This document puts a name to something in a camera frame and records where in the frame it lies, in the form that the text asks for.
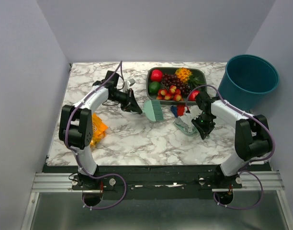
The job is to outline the white paper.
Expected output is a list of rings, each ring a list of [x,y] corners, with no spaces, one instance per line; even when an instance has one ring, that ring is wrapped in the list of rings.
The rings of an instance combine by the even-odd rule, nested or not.
[[[194,126],[194,124],[192,123],[192,119],[190,118],[189,113],[185,113],[183,116],[179,116],[176,121],[182,121],[182,122],[188,124],[189,126]]]

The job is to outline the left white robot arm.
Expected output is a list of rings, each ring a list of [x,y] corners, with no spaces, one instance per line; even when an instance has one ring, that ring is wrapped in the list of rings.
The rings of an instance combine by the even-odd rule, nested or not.
[[[91,153],[90,143],[93,135],[92,115],[107,100],[117,102],[124,112],[142,114],[142,109],[135,100],[131,88],[126,91],[117,89],[120,75],[116,71],[108,71],[105,79],[96,81],[91,91],[74,105],[64,105],[61,110],[59,139],[74,152],[79,173],[84,174],[83,184],[88,189],[99,185],[96,175],[97,164]]]

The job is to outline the mint green hand brush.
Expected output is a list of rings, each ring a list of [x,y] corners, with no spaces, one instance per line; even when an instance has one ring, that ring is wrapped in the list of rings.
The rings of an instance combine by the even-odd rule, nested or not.
[[[142,111],[151,122],[161,122],[164,120],[162,107],[158,100],[145,101]]]

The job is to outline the red paper scrap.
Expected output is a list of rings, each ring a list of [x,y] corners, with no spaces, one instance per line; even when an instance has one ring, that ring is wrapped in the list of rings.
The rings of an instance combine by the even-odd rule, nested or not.
[[[187,107],[184,105],[177,105],[177,116],[183,116]]]

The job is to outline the blue paper scrap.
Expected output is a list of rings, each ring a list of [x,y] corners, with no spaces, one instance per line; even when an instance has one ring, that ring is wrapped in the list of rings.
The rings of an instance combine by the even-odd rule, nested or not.
[[[173,113],[173,115],[177,118],[178,117],[178,109],[176,106],[172,105],[170,107],[171,112]]]

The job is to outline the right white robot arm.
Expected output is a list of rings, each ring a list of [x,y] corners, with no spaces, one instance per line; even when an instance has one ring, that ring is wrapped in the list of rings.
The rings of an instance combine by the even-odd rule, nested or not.
[[[195,101],[202,112],[192,119],[192,123],[202,139],[213,131],[214,120],[218,117],[235,130],[235,152],[217,166],[213,177],[216,186],[226,187],[231,182],[231,176],[236,175],[239,169],[273,153],[275,144],[265,116],[247,114],[218,96],[210,97],[207,92],[197,94]]]

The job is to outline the mint green dustpan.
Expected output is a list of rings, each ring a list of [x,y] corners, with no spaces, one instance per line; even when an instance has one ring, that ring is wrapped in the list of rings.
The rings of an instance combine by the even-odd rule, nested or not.
[[[187,136],[193,136],[198,133],[195,126],[189,126],[182,121],[174,121],[173,124],[177,129],[179,129],[183,134]]]

